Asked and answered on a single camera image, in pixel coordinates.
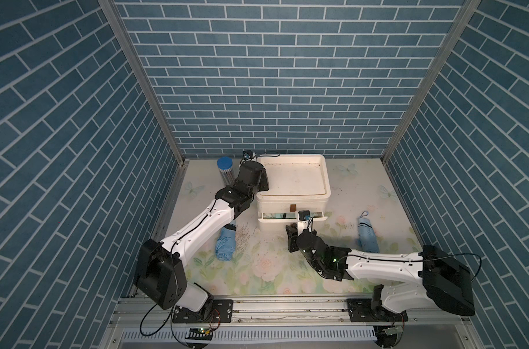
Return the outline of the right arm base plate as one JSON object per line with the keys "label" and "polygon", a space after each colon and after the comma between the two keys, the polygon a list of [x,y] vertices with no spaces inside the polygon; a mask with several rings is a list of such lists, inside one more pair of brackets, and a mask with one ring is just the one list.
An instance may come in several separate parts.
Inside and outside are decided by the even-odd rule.
{"label": "right arm base plate", "polygon": [[408,321],[406,311],[393,313],[381,305],[372,305],[370,298],[351,298],[347,301],[347,308],[351,322],[386,322],[397,323]]}

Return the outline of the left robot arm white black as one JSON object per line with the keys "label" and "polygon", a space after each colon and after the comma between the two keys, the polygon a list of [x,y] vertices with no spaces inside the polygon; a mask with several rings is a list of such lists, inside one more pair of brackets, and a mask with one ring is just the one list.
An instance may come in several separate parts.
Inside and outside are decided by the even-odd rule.
{"label": "left robot arm white black", "polygon": [[244,161],[234,183],[216,192],[215,199],[200,215],[161,241],[149,239],[142,244],[134,285],[162,309],[178,306],[205,321],[212,312],[213,295],[188,282],[184,267],[214,234],[251,206],[256,193],[267,190],[264,165]]}

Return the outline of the green umbrella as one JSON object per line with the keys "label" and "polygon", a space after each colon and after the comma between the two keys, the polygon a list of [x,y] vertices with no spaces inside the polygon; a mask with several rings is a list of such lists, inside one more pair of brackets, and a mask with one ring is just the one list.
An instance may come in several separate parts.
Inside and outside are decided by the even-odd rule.
{"label": "green umbrella", "polygon": [[[322,219],[325,215],[322,212],[312,212],[314,219]],[[263,220],[298,220],[297,212],[286,212],[286,213],[263,213],[261,215]]]}

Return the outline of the blue umbrella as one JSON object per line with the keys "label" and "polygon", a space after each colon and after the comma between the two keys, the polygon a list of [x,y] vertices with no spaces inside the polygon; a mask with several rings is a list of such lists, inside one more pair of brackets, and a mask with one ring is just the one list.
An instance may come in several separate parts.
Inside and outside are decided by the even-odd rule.
{"label": "blue umbrella", "polygon": [[237,224],[235,221],[226,224],[219,233],[216,240],[215,254],[219,261],[230,261],[236,250],[236,231]]}
{"label": "blue umbrella", "polygon": [[361,250],[369,253],[380,253],[379,243],[376,238],[373,225],[368,218],[369,212],[363,211],[358,218],[357,230]]}

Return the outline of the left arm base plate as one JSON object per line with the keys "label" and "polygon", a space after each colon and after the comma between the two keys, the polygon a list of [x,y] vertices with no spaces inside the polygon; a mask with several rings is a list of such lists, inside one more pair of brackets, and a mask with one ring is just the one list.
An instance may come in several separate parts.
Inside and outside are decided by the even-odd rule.
{"label": "left arm base plate", "polygon": [[231,299],[208,300],[199,311],[176,307],[174,324],[229,324],[232,320],[234,302]]}

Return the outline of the white drawer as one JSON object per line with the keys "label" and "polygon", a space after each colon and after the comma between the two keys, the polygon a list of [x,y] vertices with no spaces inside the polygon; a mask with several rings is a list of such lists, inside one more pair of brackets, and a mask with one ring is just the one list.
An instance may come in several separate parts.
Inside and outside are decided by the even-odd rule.
{"label": "white drawer", "polygon": [[[313,212],[313,224],[315,228],[325,224],[328,217],[324,212]],[[262,232],[283,231],[286,225],[297,223],[299,214],[297,212],[287,213],[260,213],[258,217],[258,227]]]}

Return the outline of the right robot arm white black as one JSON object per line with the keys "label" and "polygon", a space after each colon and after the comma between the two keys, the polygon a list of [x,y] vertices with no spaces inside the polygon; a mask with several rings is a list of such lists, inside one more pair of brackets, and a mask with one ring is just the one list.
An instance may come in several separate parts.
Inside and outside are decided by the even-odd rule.
{"label": "right robot arm white black", "polygon": [[472,289],[474,274],[438,247],[425,245],[420,252],[379,254],[329,246],[312,229],[310,222],[286,226],[288,249],[303,254],[322,278],[369,279],[373,288],[371,312],[379,320],[410,309],[439,308],[463,317],[475,315]]}

